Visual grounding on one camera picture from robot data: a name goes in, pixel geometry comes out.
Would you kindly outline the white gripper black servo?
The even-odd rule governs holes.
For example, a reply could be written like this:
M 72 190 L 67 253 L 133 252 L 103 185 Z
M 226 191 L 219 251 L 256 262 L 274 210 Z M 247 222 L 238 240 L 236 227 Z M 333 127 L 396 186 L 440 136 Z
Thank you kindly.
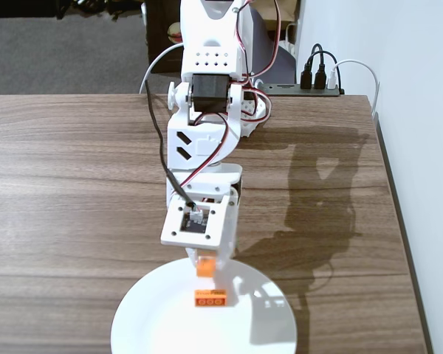
M 219 272 L 235 254 L 242 166 L 232 163 L 215 163 L 213 166 L 205 167 L 185 185 L 182 185 L 182 182 L 193 172 L 193 168 L 188 170 L 171 168 L 170 171 L 175 175 L 183 190 L 188 195 L 195 195 L 198 199 L 215 196 L 218 200 L 223 195 L 234 195 L 234 198 L 227 200 L 221 230 L 221 243 L 216 251 L 216 271 Z M 198 250 L 186 248 L 185 251 L 193 266 L 197 266 Z

